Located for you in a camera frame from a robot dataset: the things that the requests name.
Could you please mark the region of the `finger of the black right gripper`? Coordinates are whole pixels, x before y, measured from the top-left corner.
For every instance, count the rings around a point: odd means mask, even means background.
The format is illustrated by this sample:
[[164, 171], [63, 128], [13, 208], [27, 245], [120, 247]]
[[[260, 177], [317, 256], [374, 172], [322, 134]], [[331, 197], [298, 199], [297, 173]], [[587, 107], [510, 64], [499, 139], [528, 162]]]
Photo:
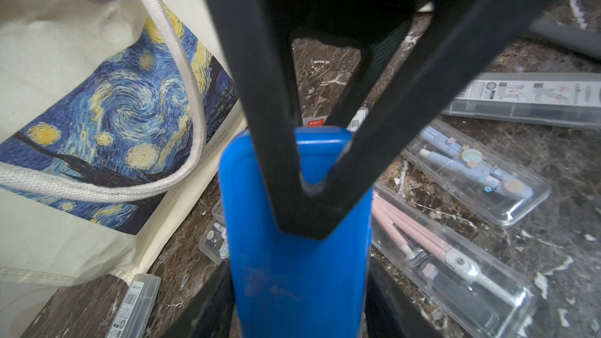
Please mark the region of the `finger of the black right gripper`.
[[[396, 156], [552, 0], [206, 0], [247, 118], [278, 228], [327, 238]], [[318, 184], [301, 174], [302, 123], [292, 41], [360, 51], [358, 71], [327, 117], [349, 124], [411, 28], [429, 28]]]

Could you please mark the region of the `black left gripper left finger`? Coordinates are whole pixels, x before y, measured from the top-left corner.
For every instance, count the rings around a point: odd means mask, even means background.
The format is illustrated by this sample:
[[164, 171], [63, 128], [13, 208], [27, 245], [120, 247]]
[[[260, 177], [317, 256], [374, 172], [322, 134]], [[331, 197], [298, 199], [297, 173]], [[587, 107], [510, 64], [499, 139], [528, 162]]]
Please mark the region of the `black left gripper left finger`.
[[183, 313], [161, 335], [178, 337], [229, 337], [235, 296], [230, 261], [222, 261]]

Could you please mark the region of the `long barcode clear case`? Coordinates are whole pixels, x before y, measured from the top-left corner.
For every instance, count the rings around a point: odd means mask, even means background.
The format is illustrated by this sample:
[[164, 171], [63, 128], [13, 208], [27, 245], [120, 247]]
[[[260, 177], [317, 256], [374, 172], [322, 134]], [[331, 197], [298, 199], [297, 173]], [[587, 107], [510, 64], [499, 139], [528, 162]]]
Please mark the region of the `long barcode clear case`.
[[161, 278], [156, 275], [136, 275], [122, 300], [106, 337], [143, 337], [160, 285]]

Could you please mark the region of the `pink compass clear case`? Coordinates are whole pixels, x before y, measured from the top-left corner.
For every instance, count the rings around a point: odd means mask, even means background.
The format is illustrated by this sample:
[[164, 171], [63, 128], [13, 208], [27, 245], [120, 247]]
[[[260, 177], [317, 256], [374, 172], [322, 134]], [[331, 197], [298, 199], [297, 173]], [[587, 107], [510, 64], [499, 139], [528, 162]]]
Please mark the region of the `pink compass clear case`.
[[516, 337], [535, 312], [524, 275], [382, 183], [373, 188], [372, 233], [372, 245], [474, 337]]

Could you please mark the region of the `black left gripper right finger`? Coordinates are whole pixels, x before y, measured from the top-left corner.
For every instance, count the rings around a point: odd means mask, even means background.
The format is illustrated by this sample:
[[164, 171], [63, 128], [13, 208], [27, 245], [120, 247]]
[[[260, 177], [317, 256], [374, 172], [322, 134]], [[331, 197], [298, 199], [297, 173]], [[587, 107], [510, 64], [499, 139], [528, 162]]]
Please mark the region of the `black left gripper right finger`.
[[365, 314], [369, 337], [441, 337], [376, 258], [369, 259]]

